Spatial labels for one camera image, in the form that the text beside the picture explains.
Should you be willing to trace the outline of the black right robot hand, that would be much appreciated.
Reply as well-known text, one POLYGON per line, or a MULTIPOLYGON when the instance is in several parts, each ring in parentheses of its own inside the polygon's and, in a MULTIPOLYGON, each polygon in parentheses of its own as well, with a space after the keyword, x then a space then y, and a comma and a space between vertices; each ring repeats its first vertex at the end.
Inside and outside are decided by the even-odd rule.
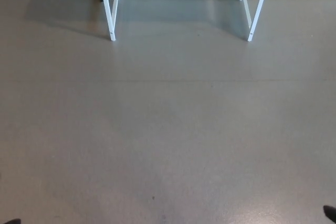
POLYGON ((324 205, 323 206, 324 215, 331 220, 333 223, 336 223, 336 207, 324 205))

